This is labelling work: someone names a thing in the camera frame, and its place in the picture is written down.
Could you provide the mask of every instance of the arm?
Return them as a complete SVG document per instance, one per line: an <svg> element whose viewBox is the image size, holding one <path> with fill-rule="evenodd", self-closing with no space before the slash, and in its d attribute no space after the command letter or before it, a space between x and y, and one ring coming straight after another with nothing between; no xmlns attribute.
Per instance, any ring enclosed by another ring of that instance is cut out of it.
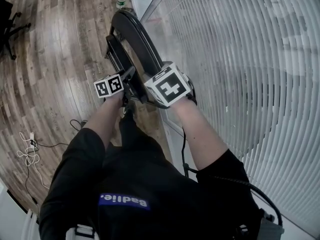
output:
<svg viewBox="0 0 320 240"><path fill-rule="evenodd" d="M184 97L171 105L171 107L182 122L191 154L198 170L211 165L228 150L227 145L208 123L193 101Z"/></svg>
<svg viewBox="0 0 320 240"><path fill-rule="evenodd" d="M179 116L191 154L199 169L196 177L204 188L217 197L225 206L225 213L230 216L235 226L255 225L259 218L256 205L248 187L214 176L249 182L244 165L218 136L193 101L182 98L171 107Z"/></svg>
<svg viewBox="0 0 320 240"><path fill-rule="evenodd" d="M104 148L107 149L112 131L116 123L119 108L122 105L123 92L109 97L90 118L83 128L93 130L101 138Z"/></svg>
<svg viewBox="0 0 320 240"><path fill-rule="evenodd" d="M108 98L73 138L56 169L39 217L42 240L66 238L92 200L106 148L122 104L122 93Z"/></svg>

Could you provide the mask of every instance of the white cable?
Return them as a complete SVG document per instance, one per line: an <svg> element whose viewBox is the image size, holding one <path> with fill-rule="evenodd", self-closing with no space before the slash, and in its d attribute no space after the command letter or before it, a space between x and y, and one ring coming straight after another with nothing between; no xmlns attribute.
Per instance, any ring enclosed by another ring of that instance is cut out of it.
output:
<svg viewBox="0 0 320 240"><path fill-rule="evenodd" d="M40 174L40 172L38 171L37 167L36 167L36 163L39 163L40 161L40 156L36 153L35 151L35 148L38 147L38 144L37 142L32 139L32 138L29 138L29 139L25 139L25 136L22 132L19 132L20 134L20 138L25 142L25 145L26 145L26 149L25 149L25 153L23 153L22 151L18 150L16 152L16 154L18 155L18 157L25 157L25 165L27 167L31 166L31 165L34 165L34 169L35 171L39 174L40 176L40 179L41 179L41 184L42 186L44 186L46 189L49 189L47 186L44 185L44 182L42 180L42 176ZM33 141L33 146L29 146L28 143L31 141Z"/></svg>

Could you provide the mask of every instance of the wooden floor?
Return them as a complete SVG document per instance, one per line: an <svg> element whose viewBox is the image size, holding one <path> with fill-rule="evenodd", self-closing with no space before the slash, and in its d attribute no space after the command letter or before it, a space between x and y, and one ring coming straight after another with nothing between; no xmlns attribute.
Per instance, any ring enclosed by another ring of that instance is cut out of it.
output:
<svg viewBox="0 0 320 240"><path fill-rule="evenodd" d="M25 158L17 156L30 132L40 144L69 143L77 133L71 119L87 120L100 106L93 82L114 70L104 58L106 35L116 11L116 0L7 0L12 15L22 12L16 26L31 28L11 37L17 56L13 61L4 50L0 57L0 178L16 199L35 212L27 194ZM168 145L153 107L138 106L138 125L159 141L169 158ZM118 125L115 145L120 145ZM50 186L65 146L40 147L37 169ZM41 204L48 190L30 167L28 189Z"/></svg>

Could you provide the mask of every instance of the black wire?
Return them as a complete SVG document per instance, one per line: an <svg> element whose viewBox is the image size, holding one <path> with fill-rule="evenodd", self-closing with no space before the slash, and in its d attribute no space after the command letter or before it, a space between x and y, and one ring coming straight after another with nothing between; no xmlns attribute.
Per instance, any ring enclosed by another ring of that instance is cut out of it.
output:
<svg viewBox="0 0 320 240"><path fill-rule="evenodd" d="M243 180L239 180L239 179L233 179L233 178L224 178L224 177L219 177L219 176L213 176L210 175L213 178L219 179L219 180L225 180L225 181L229 181L229 182L234 182L234 183L239 183L242 184L248 188L250 188L251 190L253 190L254 192L256 192L257 194L259 194L275 211L275 214L278 218L278 225L279 226L283 226L283 221L282 221L282 215L281 212L279 211L279 209L276 207L276 205L271 201L271 199L262 192L262 190L260 190L259 188L257 188L255 185L252 185L249 182L243 181Z"/></svg>
<svg viewBox="0 0 320 240"><path fill-rule="evenodd" d="M182 128L182 130L183 130L183 145L182 145L181 154L182 154L182 165L185 165L186 164L185 162L186 133L184 128ZM184 170L184 176L189 178L189 170L184 166L183 166L183 170Z"/></svg>
<svg viewBox="0 0 320 240"><path fill-rule="evenodd" d="M193 101L196 105L198 105L197 100L196 100L196 91L195 91L195 88L194 88L192 82L191 82L191 86L192 86L192 95L191 94L187 95L187 98L189 100ZM182 145L182 150L181 150L182 165L183 165L184 175L189 178L189 171L191 171L195 174L198 171L195 169L191 169L189 167L189 165L185 162L186 133L183 128L182 128L182 130L183 130L183 145ZM259 188L257 188L255 185L252 185L249 182L238 180L238 179L223 178L223 177L212 176L212 175L210 175L210 176L213 178L219 179L219 180L225 180L225 181L230 181L230 182L242 184L243 186L246 186L246 187L250 188L251 190L253 190L254 192L256 192L257 194L259 194L274 209L275 214L278 218L278 225L281 227L283 226L282 215L281 215L281 212L279 211L279 209L271 201L271 199L265 193L263 193Z"/></svg>
<svg viewBox="0 0 320 240"><path fill-rule="evenodd" d="M80 131L78 128L76 128L71 122L73 122L73 121L75 121L75 122L77 122L79 125L80 125L80 128L81 128L81 123L78 121L78 120L76 120L76 119L71 119L70 120L70 125L76 130L76 131Z"/></svg>
<svg viewBox="0 0 320 240"><path fill-rule="evenodd" d="M58 143L58 144L55 144L55 145L52 145L52 146L47 146L47 145L42 145L42 144L39 144L38 142L35 141L35 143L38 145L38 146L41 146L41 147L45 147L45 148L54 148L58 145L66 145L66 146L69 146L69 144L66 144L66 143Z"/></svg>
<svg viewBox="0 0 320 240"><path fill-rule="evenodd" d="M28 174L27 174L27 177L25 179L25 182L24 182L24 186L25 186L25 189L26 191L28 192L28 194L30 195L32 201L34 202L34 204L36 205L36 209L37 209L37 212L38 212L38 218L39 218L39 206L38 206L38 202L37 200L30 194L29 190L28 190L28 187L27 187L27 181L30 177L30 171L29 171L29 166L26 167L27 171L28 171Z"/></svg>
<svg viewBox="0 0 320 240"><path fill-rule="evenodd" d="M77 129L77 128L72 124L73 121L77 122L77 123L80 125L80 127L81 127L81 123L80 123L78 120L75 120L75 119L72 119L72 120L70 120L70 122L69 122L70 125L71 125L75 130L77 130L77 131L79 132L80 130ZM69 146L69 144L62 143L62 142L59 142L58 144L55 144L55 145L52 145L52 146L39 144L39 143L38 143L37 141L35 141L35 140L31 140L30 142L31 142L32 145L34 145L34 146L36 146L36 147L35 147L35 149L34 149L33 151L29 151L28 154L39 151L39 148L38 148L37 146L41 146L41 147L45 147L45 148L54 148L54 147L56 147L56 146L58 146L58 145L66 145L66 146ZM29 190L28 190L28 187L27 187L27 182L28 182L28 179L29 179L29 177L30 177L30 171L29 171L29 166L27 166L26 168L27 168L28 173L27 173L27 177L26 177L25 182L24 182L24 186L25 186L25 189L26 189L27 193L30 195L32 201L33 201L34 204L36 205L37 212L38 212L38 217L39 217L39 206L38 206L38 202L37 202L37 200L30 194L30 192L29 192Z"/></svg>

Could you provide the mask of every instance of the white cube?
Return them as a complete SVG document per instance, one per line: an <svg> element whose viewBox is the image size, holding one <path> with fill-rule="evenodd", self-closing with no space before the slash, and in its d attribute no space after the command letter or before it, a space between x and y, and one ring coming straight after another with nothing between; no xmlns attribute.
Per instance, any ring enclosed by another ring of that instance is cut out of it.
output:
<svg viewBox="0 0 320 240"><path fill-rule="evenodd" d="M166 107L191 91L183 73L178 70L173 62L166 64L158 74L150 78L144 85L153 97Z"/></svg>
<svg viewBox="0 0 320 240"><path fill-rule="evenodd" d="M110 97L124 90L119 74L101 78L93 84L99 98Z"/></svg>

